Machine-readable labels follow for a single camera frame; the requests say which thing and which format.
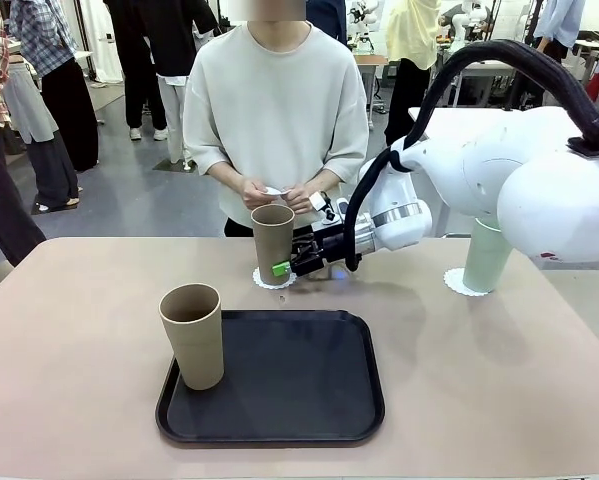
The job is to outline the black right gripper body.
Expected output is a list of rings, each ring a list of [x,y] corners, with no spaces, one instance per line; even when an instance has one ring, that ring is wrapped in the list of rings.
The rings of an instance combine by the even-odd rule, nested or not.
[[[291,268],[297,276],[305,276],[324,268],[327,264],[345,258],[343,248],[344,226],[330,225],[314,230],[312,227],[302,227],[293,232],[293,238],[298,235],[312,234],[313,243],[310,251],[302,255],[294,255],[291,247]]]

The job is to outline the person's left hand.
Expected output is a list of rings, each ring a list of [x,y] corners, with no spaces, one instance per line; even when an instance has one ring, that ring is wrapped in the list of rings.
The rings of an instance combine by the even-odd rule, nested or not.
[[[297,184],[290,187],[289,190],[282,195],[282,199],[286,206],[296,215],[303,215],[314,210],[310,197],[318,191],[319,188],[313,182]]]

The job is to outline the person's right hand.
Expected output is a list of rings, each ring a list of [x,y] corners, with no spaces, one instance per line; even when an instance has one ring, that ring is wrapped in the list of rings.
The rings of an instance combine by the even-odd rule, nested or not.
[[[268,205],[273,202],[274,197],[267,193],[267,187],[260,181],[242,178],[240,184],[241,199],[248,210]]]

